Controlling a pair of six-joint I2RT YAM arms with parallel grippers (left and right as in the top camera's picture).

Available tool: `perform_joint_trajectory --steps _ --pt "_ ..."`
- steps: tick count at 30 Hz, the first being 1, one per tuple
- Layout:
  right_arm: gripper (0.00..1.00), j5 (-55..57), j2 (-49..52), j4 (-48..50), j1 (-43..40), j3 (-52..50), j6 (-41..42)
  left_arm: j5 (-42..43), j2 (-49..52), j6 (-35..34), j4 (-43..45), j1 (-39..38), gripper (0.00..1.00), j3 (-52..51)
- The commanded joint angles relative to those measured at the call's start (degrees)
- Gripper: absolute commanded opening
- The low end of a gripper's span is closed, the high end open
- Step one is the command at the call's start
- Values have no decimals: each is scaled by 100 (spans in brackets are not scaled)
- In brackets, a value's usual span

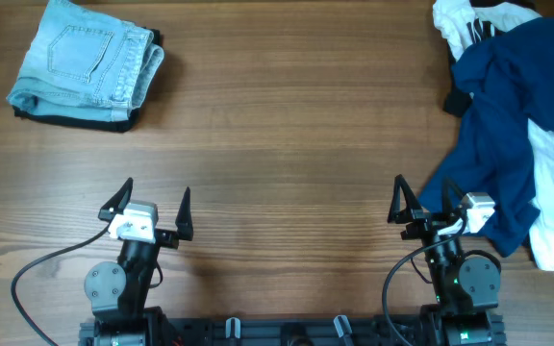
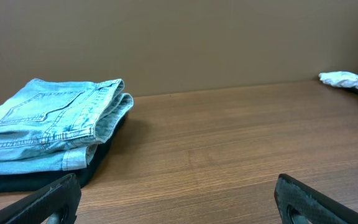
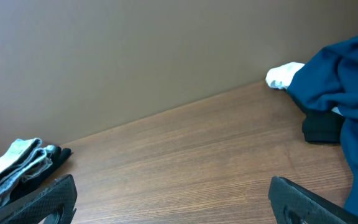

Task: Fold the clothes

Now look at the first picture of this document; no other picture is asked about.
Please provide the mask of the dark blue t-shirt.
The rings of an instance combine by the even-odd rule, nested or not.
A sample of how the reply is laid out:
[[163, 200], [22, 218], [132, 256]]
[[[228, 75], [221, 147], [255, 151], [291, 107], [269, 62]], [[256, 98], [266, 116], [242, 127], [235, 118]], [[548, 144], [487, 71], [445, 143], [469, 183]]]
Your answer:
[[496, 211], [481, 233], [503, 257], [528, 236], [540, 210], [528, 124], [554, 132], [554, 17], [539, 17], [469, 46], [452, 67], [457, 88], [471, 99], [457, 144], [419, 195], [441, 210], [451, 178], [463, 192], [486, 192]]

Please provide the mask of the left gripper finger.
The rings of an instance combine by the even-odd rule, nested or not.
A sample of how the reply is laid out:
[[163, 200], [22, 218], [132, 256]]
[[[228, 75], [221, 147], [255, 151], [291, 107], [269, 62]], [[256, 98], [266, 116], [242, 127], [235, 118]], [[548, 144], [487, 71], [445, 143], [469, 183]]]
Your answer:
[[193, 240], [193, 224], [190, 205], [190, 188], [187, 187], [178, 210], [175, 225], [177, 227], [177, 236], [180, 240]]
[[122, 187], [99, 210], [98, 219], [111, 222], [117, 214], [122, 214], [131, 199], [134, 180], [128, 178]]

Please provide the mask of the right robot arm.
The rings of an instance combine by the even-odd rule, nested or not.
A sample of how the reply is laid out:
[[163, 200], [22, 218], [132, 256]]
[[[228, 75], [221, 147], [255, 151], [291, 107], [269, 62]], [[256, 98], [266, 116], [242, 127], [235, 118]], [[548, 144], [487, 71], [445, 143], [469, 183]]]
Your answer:
[[[388, 221], [403, 224], [404, 240], [421, 247], [401, 259], [382, 288], [382, 310], [396, 345], [491, 345], [507, 343], [498, 307], [501, 263], [483, 250], [464, 251], [461, 237], [478, 232], [494, 214], [495, 203], [485, 192], [464, 193], [447, 178], [441, 188], [441, 211], [426, 211], [405, 178], [394, 178]], [[422, 254], [428, 266], [436, 302], [420, 308], [406, 326], [389, 314], [390, 282], [394, 274]]]

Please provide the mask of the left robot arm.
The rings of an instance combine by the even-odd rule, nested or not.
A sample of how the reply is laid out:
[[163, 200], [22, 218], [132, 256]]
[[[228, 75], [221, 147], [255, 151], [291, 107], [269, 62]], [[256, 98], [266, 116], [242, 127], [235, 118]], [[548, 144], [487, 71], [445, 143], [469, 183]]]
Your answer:
[[154, 273], [161, 273], [158, 256], [163, 248], [176, 249], [180, 241], [193, 239], [190, 189], [184, 192], [174, 231], [157, 227], [158, 207], [132, 198], [133, 180], [128, 179], [98, 212], [108, 223], [106, 232], [120, 240], [115, 261], [92, 267], [84, 283], [91, 302], [93, 323], [79, 331], [81, 345], [182, 345], [181, 334], [159, 307], [145, 303]]

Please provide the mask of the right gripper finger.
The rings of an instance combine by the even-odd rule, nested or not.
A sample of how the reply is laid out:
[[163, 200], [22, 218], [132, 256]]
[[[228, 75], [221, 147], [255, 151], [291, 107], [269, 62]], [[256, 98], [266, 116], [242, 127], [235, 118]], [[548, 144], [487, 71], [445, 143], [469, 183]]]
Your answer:
[[388, 223], [407, 224], [421, 219], [424, 211], [403, 175], [394, 178]]
[[449, 213], [454, 210], [453, 199], [461, 202], [466, 194], [450, 177], [445, 177], [441, 186], [441, 210], [443, 213]]

